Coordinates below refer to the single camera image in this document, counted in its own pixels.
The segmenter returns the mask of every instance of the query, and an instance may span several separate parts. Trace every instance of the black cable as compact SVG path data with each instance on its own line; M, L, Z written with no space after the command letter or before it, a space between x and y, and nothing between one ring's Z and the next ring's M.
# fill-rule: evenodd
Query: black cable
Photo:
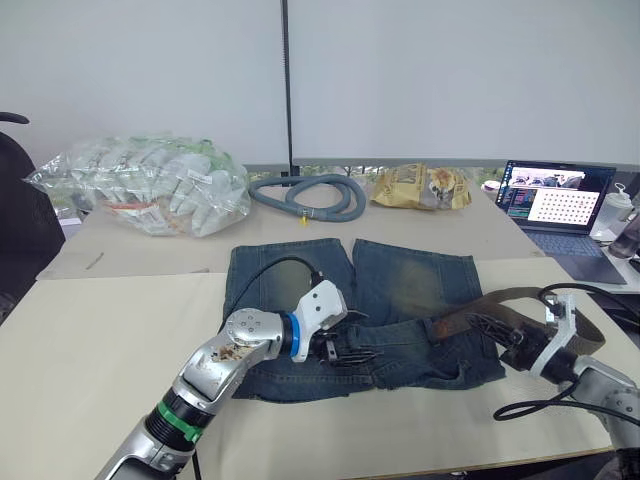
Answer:
M569 395L571 395L575 389L578 388L578 384L577 383L572 383L569 388L563 390L562 392L560 392L558 395L556 395L555 397L550 398L549 400L530 400L532 402L554 402L557 400L561 400L564 397L568 397ZM518 407L516 407L515 405L518 405L518 403L512 403L509 405L505 405L502 408L499 408L498 410L496 410L493 414L493 418L494 420L497 420L499 422L504 422L505 420L513 420L514 418L520 418L520 417L524 417L525 415L529 415L531 413L535 413L535 412L539 412L540 410L542 410L543 408L546 408L548 405L536 405L536 406L532 406L530 408L527 408L526 410L522 410L521 412L516 412L516 413L509 413L507 415L503 415L504 412L508 412L510 410L516 410Z
M302 263L304 266L306 266L309 269L309 272L311 273L312 282L315 282L315 279L314 279L315 276L320 276L319 272L315 269L315 267L313 265L311 265L311 263L309 263L304 258L296 257L295 255L287 255L286 257L277 258L277 259L267 263L264 267L262 267L260 270L256 271L253 275L251 275L249 280L247 280L247 283L244 284L244 286L240 290L240 293L238 294L236 299L233 301L233 303L229 307L228 313L224 317L224 321L226 321L227 318L229 317L229 315L231 315L235 311L236 307L238 306L238 302L240 301L240 299L243 297L243 295L245 293L247 293L247 290L249 290L249 287L251 286L251 284L253 282L255 282L255 280L260 275L262 275L264 272L266 272L268 269L270 269L274 265L277 265L278 263L286 262L286 261L289 261L289 260L294 261L294 262Z
M202 480L202 474L200 473L200 461L198 460L198 451L193 451L193 475L196 477L196 480Z
M606 407L601 407L599 405L590 405L588 403L571 402L566 400L529 400L527 402L512 403L511 405L505 405L504 407L496 410L495 413L493 414L493 418L501 422L504 420L510 420L511 418L515 418L511 416L508 416L508 418L506 418L504 415L502 415L502 413L507 412L509 410L515 410L516 408L525 408L525 407L545 408L545 407L552 407L552 406L553 407L574 407L574 408L581 408L583 410L588 410L591 412L603 413L605 415L611 415L612 417L617 417L621 420L624 420L625 422L633 423L634 425L640 427L640 420L630 417L629 415L625 415L624 413L616 412L615 410L612 410Z
M616 305L619 305L624 310L629 312L631 314L631 316L633 318L635 318L635 321L634 320L630 320L630 321L634 322L636 327L640 327L640 313L639 312L635 311L633 308L631 308L629 305L627 305L626 302L623 302L622 300L620 300L617 296L613 295L612 293L607 292L606 290L603 290L603 289L598 288L598 287L592 287L591 285L585 285L584 283L554 283L552 285L547 285L546 287L540 289L540 291L538 292L538 299L542 303L544 303L547 307L552 309L552 310L554 308L553 304L551 304L549 301L547 301L547 299L544 298L544 295L546 293L550 292L551 290L556 289L556 288L572 288L572 289L575 289L575 290L585 290L587 292L597 293L598 295L602 295L604 297L607 297L613 303L615 303Z

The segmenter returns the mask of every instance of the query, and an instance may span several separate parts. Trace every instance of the chair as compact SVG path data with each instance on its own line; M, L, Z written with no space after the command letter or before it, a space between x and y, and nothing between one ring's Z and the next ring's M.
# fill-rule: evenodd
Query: chair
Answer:
M29 123L21 115L6 112L0 112L2 121ZM0 132L0 293L16 301L64 243L47 195L22 181L34 169L22 147Z

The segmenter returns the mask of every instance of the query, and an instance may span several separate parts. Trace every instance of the white wall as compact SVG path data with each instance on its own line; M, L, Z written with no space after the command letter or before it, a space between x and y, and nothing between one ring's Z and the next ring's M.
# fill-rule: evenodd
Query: white wall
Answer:
M640 164L638 0L290 0L294 158Z
M76 140L172 130L285 164L279 0L8 0L0 125L42 164Z

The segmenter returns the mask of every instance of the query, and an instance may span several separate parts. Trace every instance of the white table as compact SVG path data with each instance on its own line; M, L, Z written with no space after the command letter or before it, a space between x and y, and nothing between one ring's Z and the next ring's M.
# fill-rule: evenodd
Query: white table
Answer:
M271 194L283 196L284 191L274 187ZM324 205L335 203L337 195L335 189L320 185L303 192L299 201L323 206L323 201ZM245 220L202 239L149 237L118 224L105 213L95 212L38 279L225 273L229 254L238 245L328 237L339 238L348 255L355 239L365 238L419 250L473 255L476 259L544 256L474 185L471 195L472 204L462 210L428 212L369 203L364 214L352 222L311 221L308 226L288 213L253 202Z
M476 262L485 292L569 280L553 259ZM224 274L40 281L0 328L0 478L92 478L220 324ZM594 355L640 382L640 350L585 294L607 343ZM512 302L542 319L533 300ZM198 449L205 479L331 479L460 470L609 448L588 413L498 407L555 393L507 378L468 391L403 388L297 405L233 400ZM193 478L190 471L182 479Z

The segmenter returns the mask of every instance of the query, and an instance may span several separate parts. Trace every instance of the yellow bag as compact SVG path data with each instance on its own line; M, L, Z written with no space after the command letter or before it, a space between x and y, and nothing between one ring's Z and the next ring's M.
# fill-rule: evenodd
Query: yellow bag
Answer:
M372 200L385 207L457 210L471 203L464 175L424 164L390 168L378 177Z

